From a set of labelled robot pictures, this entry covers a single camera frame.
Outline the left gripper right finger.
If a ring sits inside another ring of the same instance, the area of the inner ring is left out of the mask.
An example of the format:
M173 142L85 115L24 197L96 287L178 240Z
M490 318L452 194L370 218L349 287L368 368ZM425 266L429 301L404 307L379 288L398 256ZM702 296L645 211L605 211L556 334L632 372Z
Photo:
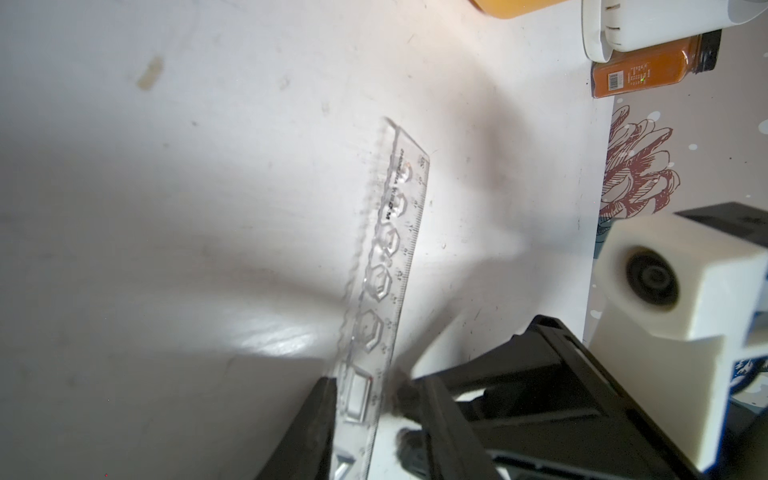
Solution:
M398 387L395 406L419 430L397 437L397 459L419 479L498 479L493 461L444 383L435 376Z

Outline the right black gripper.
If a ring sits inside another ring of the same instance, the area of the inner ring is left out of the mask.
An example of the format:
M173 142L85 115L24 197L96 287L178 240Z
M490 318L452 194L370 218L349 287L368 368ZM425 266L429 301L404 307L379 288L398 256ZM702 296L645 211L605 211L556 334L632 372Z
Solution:
M700 470L558 319L439 378L490 456L514 479L763 479L767 416L726 405L715 463Z

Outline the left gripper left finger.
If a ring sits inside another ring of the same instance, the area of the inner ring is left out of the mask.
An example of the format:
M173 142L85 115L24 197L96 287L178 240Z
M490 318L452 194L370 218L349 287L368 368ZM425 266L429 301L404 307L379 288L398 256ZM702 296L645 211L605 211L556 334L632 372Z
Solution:
M257 480L326 480L332 465L337 380L321 377L311 389Z

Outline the clear shape stencil ruler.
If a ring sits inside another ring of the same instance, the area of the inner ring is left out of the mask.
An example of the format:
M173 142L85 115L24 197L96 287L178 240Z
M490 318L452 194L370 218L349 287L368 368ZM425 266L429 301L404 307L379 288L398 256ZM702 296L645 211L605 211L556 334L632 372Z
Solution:
M364 479L370 471L429 170L429 155L402 126L384 119L333 368L338 397L332 479Z

